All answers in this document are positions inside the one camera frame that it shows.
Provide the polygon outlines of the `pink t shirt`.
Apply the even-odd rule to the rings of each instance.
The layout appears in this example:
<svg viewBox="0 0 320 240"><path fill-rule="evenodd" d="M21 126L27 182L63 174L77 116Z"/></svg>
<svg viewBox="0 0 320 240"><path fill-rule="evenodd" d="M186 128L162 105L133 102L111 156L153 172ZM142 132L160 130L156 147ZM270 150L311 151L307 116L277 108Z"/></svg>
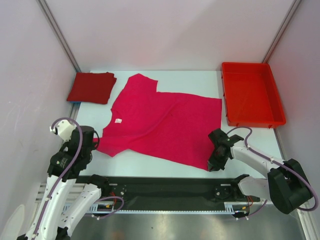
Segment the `pink t shirt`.
<svg viewBox="0 0 320 240"><path fill-rule="evenodd" d="M129 77L111 107L98 151L114 157L131 150L209 171L209 134L221 127L222 100L159 92L157 86L142 74Z"/></svg>

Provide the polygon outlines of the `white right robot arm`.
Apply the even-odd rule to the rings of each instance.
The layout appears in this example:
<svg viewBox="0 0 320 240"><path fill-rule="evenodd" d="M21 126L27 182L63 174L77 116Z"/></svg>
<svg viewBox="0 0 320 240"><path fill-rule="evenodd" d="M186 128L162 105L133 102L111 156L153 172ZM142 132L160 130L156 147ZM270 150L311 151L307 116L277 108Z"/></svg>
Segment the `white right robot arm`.
<svg viewBox="0 0 320 240"><path fill-rule="evenodd" d="M247 196L258 197L272 204L282 213L289 214L299 209L306 211L302 205L314 199L314 211L319 205L315 190L300 163L295 159L283 160L262 153L249 143L252 130L246 137L230 135L220 128L212 131L208 137L213 144L213 152L208 159L209 171L224 170L228 160L238 160L255 169L263 178L254 178L243 174L235 178L235 185L230 188L231 196L242 201Z"/></svg>

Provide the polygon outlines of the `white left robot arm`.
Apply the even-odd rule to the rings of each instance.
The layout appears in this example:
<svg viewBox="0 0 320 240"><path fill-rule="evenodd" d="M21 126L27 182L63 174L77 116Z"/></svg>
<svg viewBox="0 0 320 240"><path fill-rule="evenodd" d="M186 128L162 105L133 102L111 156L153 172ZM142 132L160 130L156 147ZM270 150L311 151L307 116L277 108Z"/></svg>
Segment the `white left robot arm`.
<svg viewBox="0 0 320 240"><path fill-rule="evenodd" d="M63 139L60 150L51 157L44 196L30 229L19 240L69 240L79 221L97 200L109 197L111 186L106 177L93 174L72 205L63 212L68 195L80 172L92 160L99 146L98 133L81 126L74 119L62 117L53 122L50 131Z"/></svg>

